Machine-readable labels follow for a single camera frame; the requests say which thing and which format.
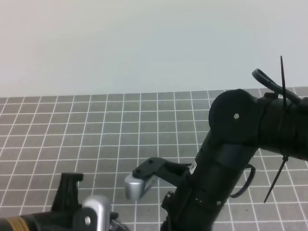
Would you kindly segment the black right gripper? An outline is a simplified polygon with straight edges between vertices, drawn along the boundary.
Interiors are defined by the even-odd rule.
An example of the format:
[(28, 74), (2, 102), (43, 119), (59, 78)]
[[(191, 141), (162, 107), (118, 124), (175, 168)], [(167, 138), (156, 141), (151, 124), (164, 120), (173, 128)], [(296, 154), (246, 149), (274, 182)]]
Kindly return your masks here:
[(210, 231), (229, 197), (250, 186), (256, 169), (249, 162), (257, 147), (230, 144), (208, 134), (177, 189), (165, 196), (162, 231)]

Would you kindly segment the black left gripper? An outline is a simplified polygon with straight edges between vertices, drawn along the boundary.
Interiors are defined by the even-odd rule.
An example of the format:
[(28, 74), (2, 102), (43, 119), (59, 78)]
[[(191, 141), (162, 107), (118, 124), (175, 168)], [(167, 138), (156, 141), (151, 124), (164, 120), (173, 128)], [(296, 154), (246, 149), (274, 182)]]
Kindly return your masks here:
[[(91, 231), (84, 218), (88, 211), (78, 200), (78, 184), (83, 174), (63, 173), (50, 212), (44, 213), (37, 222), (38, 231)], [(109, 231), (119, 230), (118, 213), (110, 215)]]

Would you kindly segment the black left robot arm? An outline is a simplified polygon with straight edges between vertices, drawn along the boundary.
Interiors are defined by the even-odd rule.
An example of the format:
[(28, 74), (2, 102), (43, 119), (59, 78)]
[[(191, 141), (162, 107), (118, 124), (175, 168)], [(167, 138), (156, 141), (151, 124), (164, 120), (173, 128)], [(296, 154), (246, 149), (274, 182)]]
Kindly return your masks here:
[(49, 212), (1, 218), (2, 231), (110, 231), (118, 213), (103, 195), (78, 200), (81, 173), (63, 173)]

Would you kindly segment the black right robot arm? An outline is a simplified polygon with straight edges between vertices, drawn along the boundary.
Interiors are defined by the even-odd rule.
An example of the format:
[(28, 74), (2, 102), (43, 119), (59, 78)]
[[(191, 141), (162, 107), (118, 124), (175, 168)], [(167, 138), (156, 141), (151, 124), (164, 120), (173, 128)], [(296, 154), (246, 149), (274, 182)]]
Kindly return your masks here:
[(308, 111), (273, 93), (220, 94), (209, 111), (210, 130), (190, 169), (162, 207), (169, 231), (209, 231), (257, 149), (308, 158)]

